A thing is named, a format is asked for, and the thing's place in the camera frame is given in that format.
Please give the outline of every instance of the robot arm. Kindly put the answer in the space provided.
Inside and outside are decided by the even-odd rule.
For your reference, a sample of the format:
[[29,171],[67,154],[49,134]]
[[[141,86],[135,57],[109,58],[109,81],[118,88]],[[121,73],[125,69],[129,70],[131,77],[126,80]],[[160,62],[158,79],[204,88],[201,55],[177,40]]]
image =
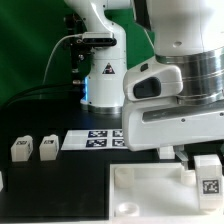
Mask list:
[[130,8],[130,0],[64,0],[82,18],[88,33],[87,44],[100,38],[116,39],[113,47],[92,49],[91,71],[86,78],[88,94],[81,104],[97,113],[119,113],[123,106],[122,82],[126,67],[126,34],[122,27],[108,20],[107,9]]
[[[141,16],[144,1],[133,2]],[[155,57],[125,75],[125,144],[137,151],[223,139],[224,1],[145,4]]]

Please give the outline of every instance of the warning label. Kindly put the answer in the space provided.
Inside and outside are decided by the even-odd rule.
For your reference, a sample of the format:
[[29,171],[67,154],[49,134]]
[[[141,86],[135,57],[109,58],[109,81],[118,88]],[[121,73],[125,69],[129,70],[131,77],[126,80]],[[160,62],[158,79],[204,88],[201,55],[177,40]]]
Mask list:
[[107,64],[106,68],[103,71],[103,74],[115,74],[114,69],[112,68],[110,63]]

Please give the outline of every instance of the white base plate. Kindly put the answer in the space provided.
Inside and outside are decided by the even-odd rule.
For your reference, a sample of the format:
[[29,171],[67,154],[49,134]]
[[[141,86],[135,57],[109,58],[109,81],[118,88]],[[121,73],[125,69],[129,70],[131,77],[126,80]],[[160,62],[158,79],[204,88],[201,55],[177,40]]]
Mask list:
[[[118,167],[134,169],[132,187],[119,188],[115,185],[115,170]],[[182,166],[179,163],[111,165],[110,219],[123,220],[121,223],[128,223],[128,220],[132,219],[132,223],[137,224],[178,223],[178,220],[183,218],[183,221],[187,218],[198,220],[198,222],[186,222],[185,220],[184,223],[207,223],[207,218],[213,216],[213,222],[216,218],[223,221],[222,213],[204,215],[199,210],[197,187],[196,185],[185,186],[181,183],[181,170]],[[116,217],[116,208],[125,202],[139,206],[139,217]]]

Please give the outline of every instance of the green wall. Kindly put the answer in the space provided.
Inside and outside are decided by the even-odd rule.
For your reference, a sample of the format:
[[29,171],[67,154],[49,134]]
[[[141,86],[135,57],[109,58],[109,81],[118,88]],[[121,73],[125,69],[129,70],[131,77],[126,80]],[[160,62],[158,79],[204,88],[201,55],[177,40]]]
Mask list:
[[[67,34],[63,17],[72,12],[63,0],[1,0],[0,105],[42,83],[54,45]],[[106,16],[126,30],[128,68],[153,55],[142,28],[133,22],[131,9],[107,11]],[[59,47],[47,83],[68,81],[69,50]]]

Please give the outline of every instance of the black table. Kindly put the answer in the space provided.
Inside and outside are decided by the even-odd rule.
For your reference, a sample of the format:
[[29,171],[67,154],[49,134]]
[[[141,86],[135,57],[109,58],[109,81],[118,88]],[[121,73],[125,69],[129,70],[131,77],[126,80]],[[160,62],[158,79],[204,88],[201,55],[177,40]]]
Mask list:
[[[0,113],[0,223],[108,219],[109,166],[160,161],[156,150],[60,151],[55,161],[40,161],[44,136],[56,134],[62,145],[68,130],[120,129],[120,115],[82,111],[78,100],[19,101]],[[31,135],[28,162],[12,163],[17,137]],[[189,155],[217,153],[222,141],[186,147]]]

